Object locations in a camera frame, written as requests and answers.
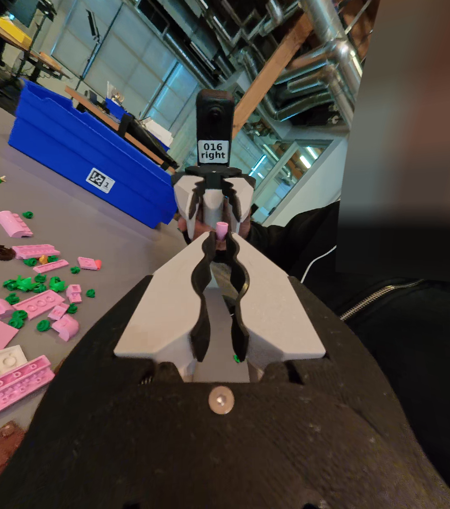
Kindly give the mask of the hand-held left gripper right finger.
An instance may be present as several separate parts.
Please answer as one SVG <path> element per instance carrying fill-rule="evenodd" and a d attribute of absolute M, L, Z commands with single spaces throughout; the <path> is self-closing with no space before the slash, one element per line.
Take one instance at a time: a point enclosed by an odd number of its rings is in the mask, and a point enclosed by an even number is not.
<path fill-rule="evenodd" d="M 226 236 L 230 282 L 237 292 L 230 341 L 248 381 L 268 365 L 321 359 L 326 349 L 289 276 L 237 233 Z"/>

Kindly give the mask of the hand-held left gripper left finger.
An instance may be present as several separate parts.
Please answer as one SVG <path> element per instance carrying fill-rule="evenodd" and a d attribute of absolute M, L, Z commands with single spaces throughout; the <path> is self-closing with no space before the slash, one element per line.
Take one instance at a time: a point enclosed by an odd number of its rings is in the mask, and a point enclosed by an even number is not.
<path fill-rule="evenodd" d="M 192 381 L 209 348 L 210 323 L 204 290 L 216 234 L 202 234 L 154 272 L 118 343 L 117 357 L 171 362 Z"/>

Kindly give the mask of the pile of pink and green bricks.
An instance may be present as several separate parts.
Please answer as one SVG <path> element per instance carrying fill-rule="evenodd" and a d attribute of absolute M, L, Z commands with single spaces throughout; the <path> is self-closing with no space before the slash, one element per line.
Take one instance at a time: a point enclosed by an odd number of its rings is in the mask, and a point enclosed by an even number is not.
<path fill-rule="evenodd" d="M 85 241 L 104 253 L 99 238 L 103 231 L 94 220 L 106 217 L 95 208 L 95 196 L 6 146 L 5 156 L 10 155 L 12 160 L 0 155 L 0 245 L 54 245 L 62 253 L 58 257 L 69 265 L 44 273 L 44 281 L 38 282 L 36 277 L 41 275 L 22 259 L 0 261 L 0 304 L 5 300 L 13 306 L 31 298 L 46 301 L 40 294 L 50 289 L 51 277 L 63 280 L 65 286 L 79 284 L 82 302 L 73 314 L 80 329 L 72 339 L 64 341 L 52 329 L 37 329 L 40 321 L 53 322 L 48 318 L 52 309 L 47 308 L 55 302 L 52 300 L 37 317 L 24 318 L 6 346 L 19 345 L 28 361 L 46 356 L 56 373 L 83 334 L 108 309 L 106 274 L 91 270 L 73 274 L 70 270 L 77 265 L 77 257 L 86 253 Z"/>

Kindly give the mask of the person's black clothing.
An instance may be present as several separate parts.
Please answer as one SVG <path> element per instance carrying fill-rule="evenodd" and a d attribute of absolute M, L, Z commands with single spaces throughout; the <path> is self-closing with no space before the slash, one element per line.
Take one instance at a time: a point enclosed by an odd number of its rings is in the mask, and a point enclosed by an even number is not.
<path fill-rule="evenodd" d="M 342 273 L 301 283 L 372 354 L 450 487 L 450 283 Z"/>

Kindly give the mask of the person's right hand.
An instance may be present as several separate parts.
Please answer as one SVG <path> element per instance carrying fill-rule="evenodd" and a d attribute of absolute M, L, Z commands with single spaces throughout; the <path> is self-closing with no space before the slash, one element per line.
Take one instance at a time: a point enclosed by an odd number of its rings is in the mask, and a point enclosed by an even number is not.
<path fill-rule="evenodd" d="M 186 220 L 182 216 L 180 216 L 178 218 L 177 229 L 183 235 L 184 241 L 188 245 L 191 242 L 193 242 L 194 240 L 196 240 L 198 237 L 203 235 L 204 233 L 209 232 L 209 231 L 212 230 L 212 228 L 210 228 L 208 225 L 206 225 L 201 220 L 196 218 L 195 222 L 194 222 L 193 234 L 190 235 L 190 232 L 188 230 L 187 222 L 186 222 Z"/>

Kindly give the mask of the wooden table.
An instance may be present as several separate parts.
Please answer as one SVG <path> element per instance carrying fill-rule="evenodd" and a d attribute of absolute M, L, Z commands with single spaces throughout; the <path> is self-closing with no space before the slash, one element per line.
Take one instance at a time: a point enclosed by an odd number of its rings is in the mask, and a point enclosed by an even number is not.
<path fill-rule="evenodd" d="M 78 105 L 82 106 L 86 109 L 91 115 L 98 118 L 102 123 L 106 124 L 109 128 L 119 134 L 120 124 L 114 121 L 110 115 L 106 114 L 104 111 L 101 111 L 96 105 L 92 104 L 87 98 L 83 95 L 70 88 L 69 86 L 65 86 L 64 91 L 70 95 L 72 99 L 77 101 Z M 146 147 L 143 143 L 136 140 L 131 134 L 124 133 L 124 135 L 120 135 L 127 142 L 135 146 L 139 151 L 141 151 L 144 155 L 149 157 L 152 161 L 154 161 L 158 166 L 161 166 L 165 163 L 165 161 L 156 155 L 152 150 Z"/>

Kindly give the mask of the desk with yellow top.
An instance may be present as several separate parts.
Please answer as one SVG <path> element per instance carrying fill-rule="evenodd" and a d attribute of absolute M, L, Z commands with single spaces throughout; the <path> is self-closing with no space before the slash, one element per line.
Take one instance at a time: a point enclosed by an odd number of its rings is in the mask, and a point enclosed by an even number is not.
<path fill-rule="evenodd" d="M 22 75 L 21 68 L 25 64 L 32 66 L 28 77 L 30 81 L 37 82 L 42 73 L 49 75 L 57 80 L 63 78 L 69 79 L 70 76 L 63 70 L 54 58 L 44 52 L 37 52 L 33 49 L 33 40 L 21 29 L 17 28 L 8 18 L 0 18 L 0 39 L 6 44 L 17 48 L 23 52 L 21 65 L 18 67 L 17 76 Z"/>

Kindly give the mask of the blue plastic bin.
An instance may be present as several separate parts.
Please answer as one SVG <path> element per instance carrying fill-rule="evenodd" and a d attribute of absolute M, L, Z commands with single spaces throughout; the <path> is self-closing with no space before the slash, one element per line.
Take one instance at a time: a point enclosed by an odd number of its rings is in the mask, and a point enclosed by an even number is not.
<path fill-rule="evenodd" d="M 144 225 L 169 224 L 171 176 L 69 98 L 24 83 L 8 143 Z"/>

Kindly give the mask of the silver ventilation ducts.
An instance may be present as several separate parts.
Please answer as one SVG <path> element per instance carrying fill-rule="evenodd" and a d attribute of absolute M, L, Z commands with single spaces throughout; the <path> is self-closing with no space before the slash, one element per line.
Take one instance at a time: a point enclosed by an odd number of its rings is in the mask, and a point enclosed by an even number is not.
<path fill-rule="evenodd" d="M 347 28 L 332 1 L 298 1 L 313 30 L 280 73 L 260 106 L 274 122 L 284 122 L 310 109 L 334 103 L 348 129 L 351 129 L 359 93 L 362 64 L 349 40 L 353 23 Z M 244 48 L 241 59 L 253 80 L 261 69 Z"/>

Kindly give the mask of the wooden ceiling beam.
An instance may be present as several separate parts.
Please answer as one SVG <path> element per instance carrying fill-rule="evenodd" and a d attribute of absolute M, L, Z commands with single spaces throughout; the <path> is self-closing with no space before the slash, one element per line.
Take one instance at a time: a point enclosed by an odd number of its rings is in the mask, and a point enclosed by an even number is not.
<path fill-rule="evenodd" d="M 234 111 L 232 138 L 235 138 L 284 68 L 290 63 L 313 30 L 307 14 L 302 14 L 292 29 L 253 80 Z"/>

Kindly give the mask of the white square toy brick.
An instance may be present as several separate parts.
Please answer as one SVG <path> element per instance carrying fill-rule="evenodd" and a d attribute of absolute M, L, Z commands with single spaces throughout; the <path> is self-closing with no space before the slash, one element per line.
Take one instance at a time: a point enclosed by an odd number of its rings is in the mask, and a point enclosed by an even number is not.
<path fill-rule="evenodd" d="M 19 345 L 0 350 L 0 376 L 27 363 L 27 358 Z"/>

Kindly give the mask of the white box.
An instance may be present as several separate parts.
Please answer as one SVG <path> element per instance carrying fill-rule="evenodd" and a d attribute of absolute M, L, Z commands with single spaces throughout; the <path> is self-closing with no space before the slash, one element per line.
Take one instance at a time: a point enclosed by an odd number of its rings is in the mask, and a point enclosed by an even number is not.
<path fill-rule="evenodd" d="M 150 117 L 142 120 L 141 123 L 144 128 L 164 146 L 166 151 L 170 149 L 173 143 L 173 136 L 169 130 L 162 127 Z"/>

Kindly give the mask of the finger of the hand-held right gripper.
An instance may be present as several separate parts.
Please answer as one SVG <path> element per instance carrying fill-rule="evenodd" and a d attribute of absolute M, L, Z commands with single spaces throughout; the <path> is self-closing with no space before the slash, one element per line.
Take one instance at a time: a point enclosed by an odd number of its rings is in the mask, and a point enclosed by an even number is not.
<path fill-rule="evenodd" d="M 225 179 L 225 219 L 231 232 L 242 234 L 249 221 L 255 189 L 253 177 L 229 177 Z"/>
<path fill-rule="evenodd" d="M 178 212 L 186 221 L 187 232 L 194 232 L 206 181 L 199 175 L 175 174 L 172 187 Z"/>

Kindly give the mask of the scattered pink toy bricks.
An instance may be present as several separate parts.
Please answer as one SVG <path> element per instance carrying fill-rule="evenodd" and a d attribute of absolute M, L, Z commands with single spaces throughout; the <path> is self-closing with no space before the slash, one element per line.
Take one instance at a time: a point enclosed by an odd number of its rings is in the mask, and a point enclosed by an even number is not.
<path fill-rule="evenodd" d="M 54 330 L 60 339 L 71 340 L 80 329 L 74 314 L 78 310 L 77 305 L 82 302 L 81 286 L 68 284 L 59 277 L 46 277 L 50 271 L 60 270 L 69 262 L 59 258 L 60 251 L 50 244 L 15 245 L 11 248 L 16 252 L 13 260 L 21 261 L 36 275 L 19 275 L 1 285 L 9 294 L 5 298 L 0 297 L 0 350 L 12 347 L 10 343 L 19 331 L 39 317 L 43 320 L 36 323 L 38 332 Z M 43 254 L 49 257 L 48 264 L 39 264 L 38 258 Z M 51 361 L 44 354 L 27 359 L 25 365 L 6 372 L 0 376 L 0 413 L 47 386 L 54 377 Z"/>

